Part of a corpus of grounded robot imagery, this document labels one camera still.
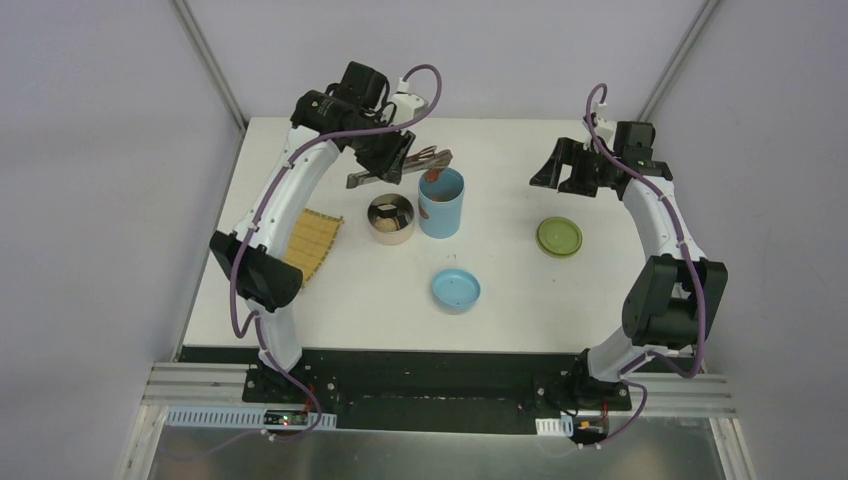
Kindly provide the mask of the stainless steel bowl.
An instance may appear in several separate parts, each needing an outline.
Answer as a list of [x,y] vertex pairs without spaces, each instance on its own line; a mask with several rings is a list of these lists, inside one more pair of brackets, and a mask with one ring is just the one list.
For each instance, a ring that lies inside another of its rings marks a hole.
[[409,240],[415,230],[415,209],[404,196],[388,193],[374,198],[366,211],[370,232],[383,245]]

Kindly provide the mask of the brown toy sausage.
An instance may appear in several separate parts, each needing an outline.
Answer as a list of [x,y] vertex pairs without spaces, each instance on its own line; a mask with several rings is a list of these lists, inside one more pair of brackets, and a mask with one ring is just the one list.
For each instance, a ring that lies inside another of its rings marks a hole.
[[437,169],[437,168],[430,169],[430,170],[429,170],[429,171],[428,171],[428,172],[424,175],[424,180],[425,180],[425,182],[426,182],[426,183],[434,183],[434,182],[436,182],[436,181],[439,179],[439,177],[440,177],[440,175],[442,174],[442,172],[443,172],[443,169]]

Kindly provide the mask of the beige round rice ball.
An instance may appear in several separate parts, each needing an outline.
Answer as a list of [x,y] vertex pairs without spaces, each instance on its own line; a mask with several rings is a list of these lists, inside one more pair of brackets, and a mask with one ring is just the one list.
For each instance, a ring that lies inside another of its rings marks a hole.
[[374,223],[374,228],[381,233],[392,233],[398,230],[398,224],[394,219],[378,218]]

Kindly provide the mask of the sushi roll white black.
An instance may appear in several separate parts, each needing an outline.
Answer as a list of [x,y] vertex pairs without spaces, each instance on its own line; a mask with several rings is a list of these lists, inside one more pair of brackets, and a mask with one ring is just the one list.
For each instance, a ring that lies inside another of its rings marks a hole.
[[375,212],[378,218],[394,219],[399,210],[394,204],[381,204],[375,206]]

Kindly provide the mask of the metal tongs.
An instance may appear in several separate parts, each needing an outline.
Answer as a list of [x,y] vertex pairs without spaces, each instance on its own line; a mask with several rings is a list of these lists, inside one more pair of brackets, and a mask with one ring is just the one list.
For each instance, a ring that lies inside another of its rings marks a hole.
[[432,145],[407,156],[398,164],[399,169],[397,171],[389,172],[383,176],[378,176],[367,170],[351,173],[346,178],[345,188],[352,190],[377,182],[398,185],[407,174],[430,170],[444,170],[450,166],[452,160],[453,152],[451,150],[436,150],[436,146]]

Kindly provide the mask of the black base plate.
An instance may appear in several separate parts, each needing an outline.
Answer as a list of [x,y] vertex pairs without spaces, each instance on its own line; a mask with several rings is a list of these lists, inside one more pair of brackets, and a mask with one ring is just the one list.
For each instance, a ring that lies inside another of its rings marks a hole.
[[315,395],[340,429],[521,435],[562,413],[630,410],[622,383],[592,380],[584,355],[306,349],[292,381],[247,372],[247,403]]

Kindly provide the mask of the blue round lid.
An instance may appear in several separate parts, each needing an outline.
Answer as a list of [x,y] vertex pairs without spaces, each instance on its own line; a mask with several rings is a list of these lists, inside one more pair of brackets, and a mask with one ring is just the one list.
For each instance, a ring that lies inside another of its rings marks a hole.
[[477,278],[458,268],[442,270],[431,281],[431,295],[435,303],[451,313],[459,314],[470,310],[479,300],[481,293]]

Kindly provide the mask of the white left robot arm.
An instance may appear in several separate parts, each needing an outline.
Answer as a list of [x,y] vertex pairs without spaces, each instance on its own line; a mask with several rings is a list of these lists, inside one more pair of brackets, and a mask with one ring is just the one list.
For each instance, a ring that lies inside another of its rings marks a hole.
[[298,99],[259,197],[230,232],[213,234],[210,249],[229,281],[234,333],[242,338],[257,328],[260,361],[274,369],[266,389],[279,403],[293,404],[305,390],[305,378],[292,369],[302,356],[293,304],[304,275],[283,259],[298,219],[345,149],[366,177],[399,183],[415,139],[409,128],[428,112],[407,76],[392,88],[382,73],[350,62],[340,81]]

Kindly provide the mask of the yellow bamboo mat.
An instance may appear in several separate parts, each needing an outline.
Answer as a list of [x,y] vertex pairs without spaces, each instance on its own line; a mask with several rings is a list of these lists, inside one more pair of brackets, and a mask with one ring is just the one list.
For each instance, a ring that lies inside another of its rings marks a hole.
[[297,219],[282,260],[303,276],[302,288],[312,280],[328,257],[341,226],[342,217],[304,209]]

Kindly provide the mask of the blue cylindrical container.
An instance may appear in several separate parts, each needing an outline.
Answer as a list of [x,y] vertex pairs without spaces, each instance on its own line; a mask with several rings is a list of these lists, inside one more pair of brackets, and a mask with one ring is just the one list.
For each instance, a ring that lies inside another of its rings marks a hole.
[[418,182],[418,210],[421,231],[434,239],[447,239],[461,226],[465,192],[464,177],[453,168],[443,170],[434,183]]

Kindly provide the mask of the green round lid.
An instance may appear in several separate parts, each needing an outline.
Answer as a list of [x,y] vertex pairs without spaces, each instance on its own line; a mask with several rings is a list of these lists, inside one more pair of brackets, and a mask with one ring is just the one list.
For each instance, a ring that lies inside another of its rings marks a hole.
[[573,221],[560,216],[544,219],[536,228],[535,239],[543,253],[558,259],[575,255],[583,243],[580,228]]

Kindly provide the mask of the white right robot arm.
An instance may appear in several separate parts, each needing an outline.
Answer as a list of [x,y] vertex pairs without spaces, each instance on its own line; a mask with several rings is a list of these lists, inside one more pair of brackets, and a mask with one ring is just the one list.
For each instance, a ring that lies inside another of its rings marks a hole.
[[586,197],[613,190],[634,221],[645,256],[623,302],[620,327],[585,351],[585,372],[567,384],[569,400],[583,410],[605,400],[606,382],[654,359],[684,378],[695,376],[728,281],[726,266],[709,260],[692,238],[670,167],[653,158],[655,137],[652,124],[633,121],[616,126],[610,145],[599,135],[584,142],[560,137],[529,181]]

